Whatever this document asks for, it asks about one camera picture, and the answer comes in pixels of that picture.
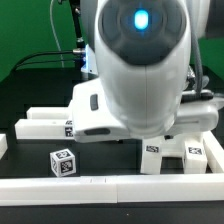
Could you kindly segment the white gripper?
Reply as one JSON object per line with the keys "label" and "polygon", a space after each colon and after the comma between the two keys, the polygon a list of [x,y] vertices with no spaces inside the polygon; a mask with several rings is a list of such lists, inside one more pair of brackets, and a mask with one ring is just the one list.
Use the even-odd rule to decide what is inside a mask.
{"label": "white gripper", "polygon": [[209,90],[200,100],[181,104],[163,102],[140,88],[118,99],[120,105],[106,95],[98,79],[76,85],[71,106],[74,139],[87,143],[205,132],[219,119],[220,98]]}

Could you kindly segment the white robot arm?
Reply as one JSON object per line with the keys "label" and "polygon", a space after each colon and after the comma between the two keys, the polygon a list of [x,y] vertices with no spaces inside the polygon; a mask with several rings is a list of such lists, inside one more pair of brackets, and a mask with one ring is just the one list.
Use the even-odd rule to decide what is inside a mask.
{"label": "white robot arm", "polygon": [[73,89],[78,142],[149,139],[217,126],[224,99],[197,82],[199,38],[224,37],[224,0],[80,0],[96,78]]}

